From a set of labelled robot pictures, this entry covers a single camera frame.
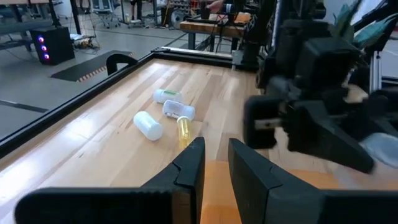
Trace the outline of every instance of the concrete floor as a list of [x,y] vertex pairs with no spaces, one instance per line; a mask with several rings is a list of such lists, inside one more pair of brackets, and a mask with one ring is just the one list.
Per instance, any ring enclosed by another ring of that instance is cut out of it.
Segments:
[[[125,8],[129,11],[129,3],[125,3]],[[69,1],[65,0],[63,4],[55,6],[55,10],[60,16],[62,25],[67,26],[71,33],[76,33]],[[152,13],[152,4],[144,3],[143,15],[149,13]],[[122,15],[120,8],[116,14]],[[79,20],[82,33],[95,34],[101,49],[96,54],[76,51],[75,59],[53,67],[42,65],[36,53],[28,53],[24,47],[0,51],[0,100],[51,110],[106,78],[106,73],[103,72],[83,83],[76,83],[49,78],[54,73],[111,50],[134,52],[135,58],[142,58],[157,47],[165,45],[183,47],[188,42],[188,36],[179,30],[128,29],[123,24],[121,27],[110,29],[98,25],[94,30],[92,22],[98,21],[95,15],[81,15]],[[197,35],[198,43],[204,39],[204,35]],[[0,41],[7,40],[9,40],[7,36],[0,38]],[[230,43],[223,41],[220,48],[220,52],[228,52]],[[0,115],[0,139],[2,139],[41,117],[42,113],[0,105]]]

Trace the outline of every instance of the floor mat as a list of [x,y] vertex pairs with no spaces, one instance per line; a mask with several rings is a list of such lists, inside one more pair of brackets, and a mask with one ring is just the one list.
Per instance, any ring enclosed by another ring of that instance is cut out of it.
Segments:
[[71,81],[71,82],[83,82],[100,72],[106,70],[106,59],[112,54],[125,54],[133,57],[135,54],[132,52],[125,52],[120,50],[112,50],[106,52],[103,55],[97,56],[93,59],[74,65],[70,68],[62,70],[61,72],[55,73],[51,78],[58,78],[61,80]]

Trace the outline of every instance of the wooden workbench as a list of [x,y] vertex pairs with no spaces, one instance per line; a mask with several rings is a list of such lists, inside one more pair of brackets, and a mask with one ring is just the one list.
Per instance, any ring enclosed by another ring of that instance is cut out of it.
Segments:
[[[176,120],[163,116],[162,105],[152,100],[158,88],[181,92],[197,110],[193,135],[205,137],[207,161],[202,223],[239,223],[227,142],[242,139],[243,104],[258,93],[255,75],[159,59],[0,160],[0,222],[14,223],[16,203],[37,188],[138,187],[162,170],[180,150]],[[160,140],[147,140],[133,125],[133,116],[142,110],[164,126]],[[281,130],[277,139],[273,151],[261,154],[317,187],[338,188],[330,174],[332,163],[287,151]]]
[[[225,20],[225,15],[216,15],[211,14],[209,20],[220,21]],[[246,14],[240,14],[235,19],[236,22],[246,23],[250,20],[250,16]],[[238,39],[243,36],[243,27],[240,26],[226,26],[222,28],[222,35],[223,37],[232,37],[233,38],[233,46],[232,50],[236,49]],[[196,46],[196,34],[207,34],[211,36],[211,43],[210,43],[210,51],[212,52],[214,49],[214,38],[215,36],[219,35],[221,32],[221,27],[217,26],[216,24],[206,24],[202,22],[188,22],[183,21],[180,23],[180,30],[186,32],[188,34],[188,49],[195,50]]]

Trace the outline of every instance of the chair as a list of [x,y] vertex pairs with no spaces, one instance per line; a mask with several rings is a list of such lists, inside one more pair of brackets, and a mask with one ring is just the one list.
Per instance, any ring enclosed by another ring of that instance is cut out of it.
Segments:
[[111,25],[115,27],[120,26],[119,18],[116,16],[114,10],[120,6],[120,3],[114,3],[113,0],[91,0],[91,8],[93,13],[98,15],[100,21],[93,25],[104,24],[109,29]]

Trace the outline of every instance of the white pill bottle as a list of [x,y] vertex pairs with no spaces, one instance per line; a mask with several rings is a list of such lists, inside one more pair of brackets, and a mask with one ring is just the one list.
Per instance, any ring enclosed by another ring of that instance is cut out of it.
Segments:
[[172,100],[167,100],[164,103],[162,112],[164,115],[175,119],[184,116],[192,121],[195,117],[195,108],[193,106],[183,105]]
[[339,184],[351,190],[396,190],[398,187],[398,138],[374,133],[360,142],[374,159],[374,169],[364,174],[339,166],[334,172]]
[[133,118],[133,123],[151,141],[156,141],[163,135],[163,126],[146,111],[138,112]]
[[182,102],[182,94],[172,90],[157,89],[154,92],[153,99],[157,103],[164,103],[167,100]]

